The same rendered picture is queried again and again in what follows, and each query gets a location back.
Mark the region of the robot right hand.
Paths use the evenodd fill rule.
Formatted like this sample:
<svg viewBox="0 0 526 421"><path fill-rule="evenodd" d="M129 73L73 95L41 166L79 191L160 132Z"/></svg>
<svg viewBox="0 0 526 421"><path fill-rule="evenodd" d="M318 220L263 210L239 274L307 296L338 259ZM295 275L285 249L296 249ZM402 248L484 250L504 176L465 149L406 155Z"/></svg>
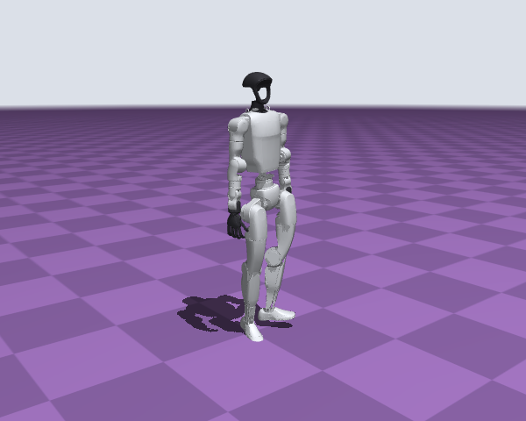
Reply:
<svg viewBox="0 0 526 421"><path fill-rule="evenodd" d="M241 212L241 203L240 201L237 201L237 209L236 210L230 210L228 208L228 212L230 212L230 216L227 220L227 232L230 236L237 239L243 239L245 236L243 236L241 232L241 225L245 229L246 232L248 232L248 229L245 227L244 223L241 221L241 217L239 216L239 213ZM234 234L235 232L235 234ZM238 236L239 234L239 236ZM240 238L241 237L241 238Z"/></svg>

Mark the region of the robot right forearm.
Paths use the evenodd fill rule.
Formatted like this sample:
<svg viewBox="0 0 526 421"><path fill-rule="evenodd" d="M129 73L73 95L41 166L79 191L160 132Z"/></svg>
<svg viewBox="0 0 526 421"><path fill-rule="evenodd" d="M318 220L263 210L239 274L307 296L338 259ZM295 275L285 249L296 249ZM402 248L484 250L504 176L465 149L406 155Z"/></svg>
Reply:
<svg viewBox="0 0 526 421"><path fill-rule="evenodd" d="M237 201L240 201L241 194L241 181L242 175L237 174L238 162L231 160L227 171L227 180L229 181L228 191L228 208L235 211L237 209Z"/></svg>

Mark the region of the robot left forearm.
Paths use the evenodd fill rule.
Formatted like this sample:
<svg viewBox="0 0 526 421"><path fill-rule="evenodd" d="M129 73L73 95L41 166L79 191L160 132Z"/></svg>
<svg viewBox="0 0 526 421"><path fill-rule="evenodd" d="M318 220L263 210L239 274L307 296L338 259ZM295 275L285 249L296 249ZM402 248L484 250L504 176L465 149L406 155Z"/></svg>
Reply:
<svg viewBox="0 0 526 421"><path fill-rule="evenodd" d="M279 172L279 184L280 184L281 190L286 190L287 187L291 187L289 168L290 168L290 159L288 161L285 161L279 164L278 172Z"/></svg>

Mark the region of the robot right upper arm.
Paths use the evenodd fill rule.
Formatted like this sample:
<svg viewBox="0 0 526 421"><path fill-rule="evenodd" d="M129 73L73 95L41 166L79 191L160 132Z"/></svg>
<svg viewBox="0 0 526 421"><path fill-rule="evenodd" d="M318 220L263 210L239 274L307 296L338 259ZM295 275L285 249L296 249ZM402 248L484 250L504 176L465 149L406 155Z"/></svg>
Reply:
<svg viewBox="0 0 526 421"><path fill-rule="evenodd" d="M242 116L232 119L228 124L229 138L229 163L231 160L238 162L238 173L246 170L246 162L241 159L241 153L244 144L244 135L249 127L249 117Z"/></svg>

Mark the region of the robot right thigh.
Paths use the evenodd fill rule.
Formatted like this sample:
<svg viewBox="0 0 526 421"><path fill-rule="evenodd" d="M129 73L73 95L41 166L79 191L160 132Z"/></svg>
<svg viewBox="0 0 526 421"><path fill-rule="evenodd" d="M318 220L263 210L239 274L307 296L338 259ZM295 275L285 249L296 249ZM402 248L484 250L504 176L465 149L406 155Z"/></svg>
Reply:
<svg viewBox="0 0 526 421"><path fill-rule="evenodd" d="M261 199L253 198L244 204L240 217L250 224L248 232L245 232L248 273L251 277L253 272L259 272L260 275L267 241L267 213L262 208Z"/></svg>

